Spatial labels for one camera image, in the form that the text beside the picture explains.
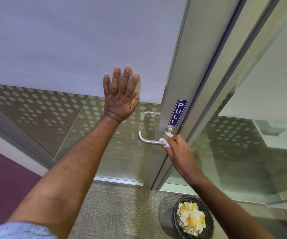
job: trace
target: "sleeve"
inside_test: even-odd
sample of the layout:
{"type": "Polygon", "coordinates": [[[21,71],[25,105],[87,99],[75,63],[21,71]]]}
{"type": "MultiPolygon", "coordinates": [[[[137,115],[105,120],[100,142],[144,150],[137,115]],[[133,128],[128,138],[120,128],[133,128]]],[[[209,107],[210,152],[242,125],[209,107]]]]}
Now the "sleeve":
{"type": "Polygon", "coordinates": [[[0,239],[58,239],[48,227],[31,222],[9,222],[0,225],[0,239]]]}

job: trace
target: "stainless steel handle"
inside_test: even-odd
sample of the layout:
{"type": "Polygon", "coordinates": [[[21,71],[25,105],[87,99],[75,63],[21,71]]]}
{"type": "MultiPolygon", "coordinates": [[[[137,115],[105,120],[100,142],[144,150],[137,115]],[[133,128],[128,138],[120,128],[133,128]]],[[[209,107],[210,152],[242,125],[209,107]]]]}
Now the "stainless steel handle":
{"type": "MultiPolygon", "coordinates": [[[[168,129],[166,130],[167,132],[171,132],[173,133],[173,129],[168,127],[168,129]]],[[[165,145],[165,142],[163,141],[158,141],[158,140],[150,140],[150,139],[145,139],[143,137],[143,132],[142,131],[138,131],[138,139],[139,141],[143,142],[143,143],[148,143],[148,144],[155,144],[155,145],[162,145],[164,146],[165,145]]]]}
{"type": "Polygon", "coordinates": [[[143,121],[144,117],[152,115],[153,117],[159,117],[160,116],[160,112],[144,112],[143,116],[140,116],[140,120],[143,121]]]}

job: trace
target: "blue sign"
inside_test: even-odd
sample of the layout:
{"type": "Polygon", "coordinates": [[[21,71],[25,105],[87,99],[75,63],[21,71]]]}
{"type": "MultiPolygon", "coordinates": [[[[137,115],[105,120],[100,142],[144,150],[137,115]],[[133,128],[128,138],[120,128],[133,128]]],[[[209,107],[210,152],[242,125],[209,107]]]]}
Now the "blue sign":
{"type": "Polygon", "coordinates": [[[185,100],[177,101],[177,104],[174,107],[171,119],[169,121],[169,125],[176,126],[178,124],[178,121],[180,120],[180,117],[186,107],[186,104],[188,104],[188,101],[185,101],[185,100]]]}

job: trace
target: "white tissue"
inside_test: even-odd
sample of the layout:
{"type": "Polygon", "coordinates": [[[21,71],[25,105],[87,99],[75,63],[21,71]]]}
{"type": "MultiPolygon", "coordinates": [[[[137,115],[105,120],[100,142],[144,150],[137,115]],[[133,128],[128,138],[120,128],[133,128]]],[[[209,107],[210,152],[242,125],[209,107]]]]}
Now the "white tissue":
{"type": "MultiPolygon", "coordinates": [[[[171,138],[173,137],[173,134],[171,132],[165,132],[165,135],[168,137],[171,137],[171,138]]],[[[166,147],[166,148],[170,147],[169,143],[167,143],[167,141],[164,138],[160,138],[159,141],[165,142],[164,147],[166,147]]]]}

